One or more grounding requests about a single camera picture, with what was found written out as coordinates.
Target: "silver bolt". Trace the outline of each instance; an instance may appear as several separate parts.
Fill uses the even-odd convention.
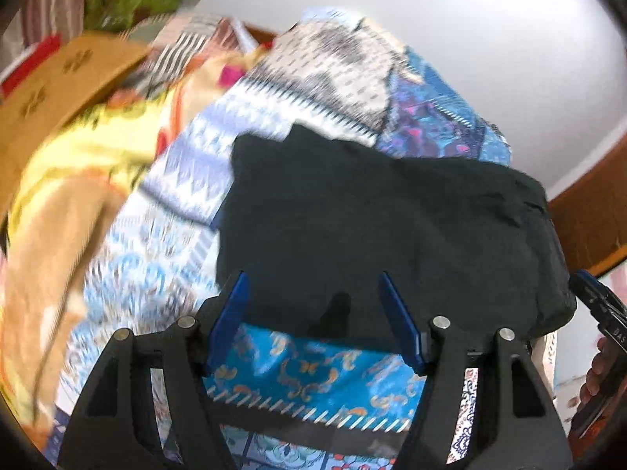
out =
[[[505,341],[512,341],[516,337],[516,334],[513,333],[513,330],[507,327],[499,330],[498,335],[501,336]]]
[[[193,316],[181,316],[176,324],[181,328],[190,328],[194,326],[196,319]]]
[[[451,320],[449,320],[446,316],[436,316],[433,319],[433,324],[441,329],[446,329],[451,326]]]
[[[115,332],[114,332],[114,338],[117,341],[124,341],[124,339],[126,339],[127,337],[129,337],[130,335],[130,330],[127,328],[118,328]]]

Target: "green plastic package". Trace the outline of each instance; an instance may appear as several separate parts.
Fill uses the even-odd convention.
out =
[[[181,0],[85,0],[86,30],[121,32],[151,15],[174,12]]]

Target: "human hand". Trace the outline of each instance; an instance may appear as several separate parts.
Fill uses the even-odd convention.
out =
[[[592,364],[590,365],[590,370],[585,375],[585,383],[581,386],[581,390],[579,391],[579,399],[581,400],[581,403],[579,404],[577,411],[581,410],[593,396],[596,396],[599,393],[601,382],[607,374],[607,371],[609,371],[610,367],[614,363],[617,351],[617,348],[614,348],[615,346],[616,345],[614,343],[608,343],[606,337],[602,337],[597,342],[596,347],[599,349],[600,353],[595,355],[592,360]],[[618,388],[618,392],[614,400],[612,400],[606,407],[604,411],[604,415],[606,417],[609,417],[612,414],[620,398],[625,393],[625,390],[627,390],[627,376]]]

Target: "folded black clothing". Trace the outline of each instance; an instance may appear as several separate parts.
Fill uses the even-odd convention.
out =
[[[237,137],[231,165],[217,280],[249,274],[247,323],[396,352],[384,271],[414,320],[443,315],[471,333],[507,326],[526,340],[574,314],[544,190],[525,174],[394,159],[300,125],[283,142]]]

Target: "blue and white patterned fabric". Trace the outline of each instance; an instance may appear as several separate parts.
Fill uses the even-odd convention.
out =
[[[332,14],[325,11],[324,16]],[[88,314],[71,334],[62,376],[60,395],[66,405],[78,398],[117,328],[126,326],[135,334],[165,329],[218,294],[216,214],[233,181],[230,155],[239,134],[281,140],[298,121],[330,139],[359,141],[395,157],[458,155],[509,164],[509,147],[500,133],[410,49],[367,20],[338,14],[337,20],[321,23],[319,15],[308,14],[296,31],[275,40],[268,57],[196,116],[129,197],[86,274]],[[334,39],[335,33],[349,37],[350,49],[344,39]],[[316,40],[317,49],[306,48]],[[298,69],[290,64],[294,49]],[[369,66],[369,51],[377,55],[376,65]],[[338,55],[344,55],[339,67],[333,61]],[[362,86],[356,78],[376,83]],[[398,432],[409,429],[423,384],[399,355],[297,340],[248,325],[238,332],[225,365],[206,380],[215,400],[268,408],[307,422]],[[468,404],[474,404],[476,384],[476,373],[471,373],[463,392]],[[154,395],[165,439],[169,412],[158,376]],[[464,422],[451,448],[454,459],[465,453],[468,419]],[[249,446],[252,441],[269,443],[250,436],[246,434]],[[314,449],[290,447],[305,454],[311,465],[277,460],[274,466],[322,465],[324,457],[307,455]],[[333,461],[346,457],[358,458]]]

